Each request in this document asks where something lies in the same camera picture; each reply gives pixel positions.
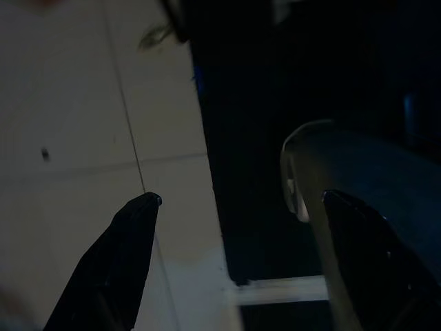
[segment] small dark spot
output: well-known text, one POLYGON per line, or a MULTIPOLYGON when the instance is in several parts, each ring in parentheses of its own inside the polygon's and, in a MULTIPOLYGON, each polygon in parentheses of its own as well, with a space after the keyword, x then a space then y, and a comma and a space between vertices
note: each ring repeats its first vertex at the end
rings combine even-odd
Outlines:
POLYGON ((48 152, 47 148, 42 148, 41 149, 41 156, 43 157, 43 160, 45 162, 49 162, 50 161, 50 155, 49 155, 49 152, 48 152))

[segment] white tile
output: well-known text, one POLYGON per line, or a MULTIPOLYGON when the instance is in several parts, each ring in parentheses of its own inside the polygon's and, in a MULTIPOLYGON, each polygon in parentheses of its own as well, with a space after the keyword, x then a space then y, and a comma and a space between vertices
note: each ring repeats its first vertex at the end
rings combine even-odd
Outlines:
POLYGON ((156 233, 182 330, 233 330, 232 307, 206 157, 144 163, 147 190, 163 198, 156 233))
POLYGON ((0 2, 1 176, 133 161, 98 4, 39 17, 0 2))
POLYGON ((107 1, 127 106, 140 159, 205 152, 188 45, 173 37, 138 51, 143 33, 167 23, 159 1, 107 1))
MULTIPOLYGON (((43 326, 83 253, 124 204, 142 193, 136 168, 3 186, 0 288, 21 297, 43 326)), ((173 330, 156 251, 139 311, 139 330, 173 330)))

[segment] tile floor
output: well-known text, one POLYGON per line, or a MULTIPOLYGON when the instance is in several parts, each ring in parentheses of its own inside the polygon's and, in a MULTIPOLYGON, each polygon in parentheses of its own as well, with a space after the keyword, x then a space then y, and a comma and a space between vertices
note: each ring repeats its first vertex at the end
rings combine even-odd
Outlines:
POLYGON ((237 330, 188 47, 136 48, 165 23, 153 0, 43 16, 0 2, 0 292, 43 327, 81 255, 142 193, 106 21, 145 187, 163 197, 136 330, 237 330))

